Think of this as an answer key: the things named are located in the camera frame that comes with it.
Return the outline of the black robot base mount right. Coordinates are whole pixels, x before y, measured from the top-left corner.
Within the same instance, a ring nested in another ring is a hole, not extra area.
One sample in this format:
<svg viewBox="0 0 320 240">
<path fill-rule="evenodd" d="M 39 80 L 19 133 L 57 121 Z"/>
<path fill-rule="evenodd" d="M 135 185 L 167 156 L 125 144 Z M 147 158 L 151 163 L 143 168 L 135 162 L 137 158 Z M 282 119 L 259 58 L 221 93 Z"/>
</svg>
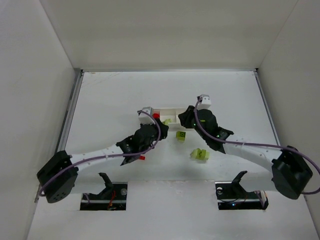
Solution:
<svg viewBox="0 0 320 240">
<path fill-rule="evenodd" d="M 217 207 L 220 211 L 226 210 L 263 210 L 269 206 L 265 191 L 246 191 L 241 180 L 247 171 L 241 171 L 232 181 L 216 181 L 215 194 Z"/>
</svg>

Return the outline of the large lime green lego brick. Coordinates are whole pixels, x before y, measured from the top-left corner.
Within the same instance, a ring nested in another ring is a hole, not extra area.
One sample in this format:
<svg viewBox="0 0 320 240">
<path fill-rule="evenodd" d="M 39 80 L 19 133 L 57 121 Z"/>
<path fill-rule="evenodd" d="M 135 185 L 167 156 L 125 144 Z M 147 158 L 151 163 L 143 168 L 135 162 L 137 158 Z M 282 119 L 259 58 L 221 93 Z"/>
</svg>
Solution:
<svg viewBox="0 0 320 240">
<path fill-rule="evenodd" d="M 177 131 L 175 138 L 177 141 L 184 143 L 186 139 L 186 132 L 185 131 Z"/>
</svg>

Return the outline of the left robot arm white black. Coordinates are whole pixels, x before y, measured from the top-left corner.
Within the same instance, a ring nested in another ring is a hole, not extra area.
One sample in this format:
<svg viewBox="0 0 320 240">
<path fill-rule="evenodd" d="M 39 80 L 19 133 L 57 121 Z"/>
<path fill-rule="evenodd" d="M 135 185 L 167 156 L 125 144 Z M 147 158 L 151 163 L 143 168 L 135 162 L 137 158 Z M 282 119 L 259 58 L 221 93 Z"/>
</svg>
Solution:
<svg viewBox="0 0 320 240">
<path fill-rule="evenodd" d="M 125 139 L 101 150 L 81 154 L 56 152 L 36 174 L 40 184 L 39 196 L 53 204 L 76 192 L 101 193 L 109 182 L 105 173 L 112 167 L 120 167 L 138 160 L 143 154 L 168 136 L 169 126 L 159 119 L 154 124 L 142 124 Z M 86 174 L 97 174 L 104 184 L 90 187 L 80 182 Z"/>
</svg>

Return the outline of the red round lego piece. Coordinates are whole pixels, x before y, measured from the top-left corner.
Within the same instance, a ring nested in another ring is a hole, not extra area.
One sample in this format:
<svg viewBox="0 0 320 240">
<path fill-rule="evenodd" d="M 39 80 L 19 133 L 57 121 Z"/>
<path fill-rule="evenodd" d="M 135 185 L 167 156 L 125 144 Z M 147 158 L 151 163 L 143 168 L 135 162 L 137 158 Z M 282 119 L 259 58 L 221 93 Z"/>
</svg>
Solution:
<svg viewBox="0 0 320 240">
<path fill-rule="evenodd" d="M 154 113 L 154 114 L 153 114 L 153 117 L 154 117 L 155 119 L 159 119 L 159 118 L 160 118 L 160 115 L 159 115 L 158 113 Z"/>
</svg>

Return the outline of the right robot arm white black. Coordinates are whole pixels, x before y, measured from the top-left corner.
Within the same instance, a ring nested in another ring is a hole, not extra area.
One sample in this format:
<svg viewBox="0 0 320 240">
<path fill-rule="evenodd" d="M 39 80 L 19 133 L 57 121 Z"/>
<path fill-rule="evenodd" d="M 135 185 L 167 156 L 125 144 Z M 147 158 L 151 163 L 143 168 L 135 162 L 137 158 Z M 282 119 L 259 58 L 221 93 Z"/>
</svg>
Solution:
<svg viewBox="0 0 320 240">
<path fill-rule="evenodd" d="M 313 176 L 302 153 L 294 147 L 245 141 L 233 131 L 220 127 L 209 109 L 197 110 L 190 105 L 178 118 L 184 128 L 194 129 L 212 150 L 240 157 L 265 169 L 260 173 L 241 170 L 232 184 L 242 192 L 277 191 L 296 200 Z"/>
</svg>

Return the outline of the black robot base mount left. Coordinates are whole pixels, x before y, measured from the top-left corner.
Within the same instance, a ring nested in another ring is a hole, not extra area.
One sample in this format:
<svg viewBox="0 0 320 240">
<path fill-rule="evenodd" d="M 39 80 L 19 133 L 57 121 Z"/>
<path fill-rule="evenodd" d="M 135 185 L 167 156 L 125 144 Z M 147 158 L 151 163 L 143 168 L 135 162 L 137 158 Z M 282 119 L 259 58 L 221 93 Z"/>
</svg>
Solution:
<svg viewBox="0 0 320 240">
<path fill-rule="evenodd" d="M 81 211 L 125 211 L 127 208 L 128 183 L 111 182 L 106 173 L 99 173 L 104 188 L 97 194 L 83 193 Z"/>
</svg>

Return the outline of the pale green square lego brick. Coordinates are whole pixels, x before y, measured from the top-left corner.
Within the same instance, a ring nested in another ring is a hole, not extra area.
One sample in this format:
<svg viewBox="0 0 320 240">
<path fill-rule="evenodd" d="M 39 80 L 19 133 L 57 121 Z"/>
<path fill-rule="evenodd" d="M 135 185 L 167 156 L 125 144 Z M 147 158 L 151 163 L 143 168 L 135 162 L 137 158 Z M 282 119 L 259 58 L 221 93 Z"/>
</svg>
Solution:
<svg viewBox="0 0 320 240">
<path fill-rule="evenodd" d="M 169 125 L 169 123 L 171 123 L 172 122 L 172 120 L 171 119 L 165 119 L 162 123 L 164 124 L 164 125 Z"/>
</svg>

